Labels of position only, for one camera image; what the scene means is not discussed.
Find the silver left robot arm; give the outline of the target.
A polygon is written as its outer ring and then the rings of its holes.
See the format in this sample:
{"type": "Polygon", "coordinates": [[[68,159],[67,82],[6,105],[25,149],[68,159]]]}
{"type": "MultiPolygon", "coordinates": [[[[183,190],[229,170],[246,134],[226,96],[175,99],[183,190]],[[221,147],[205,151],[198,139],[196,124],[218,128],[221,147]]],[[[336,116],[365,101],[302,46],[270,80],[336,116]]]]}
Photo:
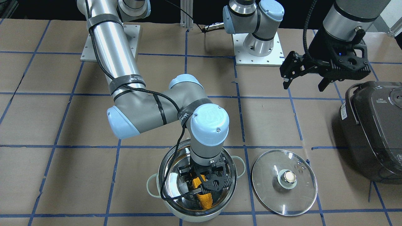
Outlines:
{"type": "MultiPolygon", "coordinates": [[[[370,74],[366,31],[380,16],[389,0],[336,0],[310,45],[307,28],[316,1],[307,13],[303,27],[305,53],[291,51],[280,66],[283,87],[288,89],[297,77],[317,73],[323,91],[334,81],[360,80],[370,74]]],[[[243,45],[254,56],[267,56],[274,35],[283,20],[284,8],[275,0],[230,0],[223,8],[223,23],[228,34],[247,34],[243,45]]]]}

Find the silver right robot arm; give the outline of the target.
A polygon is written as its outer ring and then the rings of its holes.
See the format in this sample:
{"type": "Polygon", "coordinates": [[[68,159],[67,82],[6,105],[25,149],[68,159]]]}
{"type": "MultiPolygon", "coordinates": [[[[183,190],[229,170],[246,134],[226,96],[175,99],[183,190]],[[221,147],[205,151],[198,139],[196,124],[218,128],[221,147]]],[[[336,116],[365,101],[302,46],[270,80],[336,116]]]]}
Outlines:
{"type": "Polygon", "coordinates": [[[185,193],[207,194],[232,185],[226,172],[229,159],[222,153],[229,131],[229,117],[213,104],[199,81],[181,74],[159,93],[146,89],[136,65],[124,22],[148,17],[148,0],[78,0],[85,16],[95,59],[105,73],[115,105],[107,110],[113,133],[119,139],[179,120],[190,140],[189,171],[201,180],[185,193]]]}

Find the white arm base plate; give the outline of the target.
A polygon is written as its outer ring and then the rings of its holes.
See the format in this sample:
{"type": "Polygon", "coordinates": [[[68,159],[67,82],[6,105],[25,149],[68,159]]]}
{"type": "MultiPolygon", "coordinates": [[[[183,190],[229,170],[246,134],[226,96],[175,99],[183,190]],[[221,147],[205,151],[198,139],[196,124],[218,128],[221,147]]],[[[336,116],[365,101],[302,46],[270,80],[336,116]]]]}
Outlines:
{"type": "Polygon", "coordinates": [[[258,40],[250,34],[232,34],[236,65],[279,67],[285,60],[278,33],[272,40],[258,40]]]}
{"type": "MultiPolygon", "coordinates": [[[[106,47],[108,50],[117,51],[117,53],[128,53],[128,50],[130,50],[133,57],[136,58],[141,26],[123,25],[123,30],[124,34],[122,36],[110,35],[105,38],[96,38],[96,46],[106,47]]],[[[80,60],[84,62],[97,61],[90,35],[87,37],[80,60]]]]}

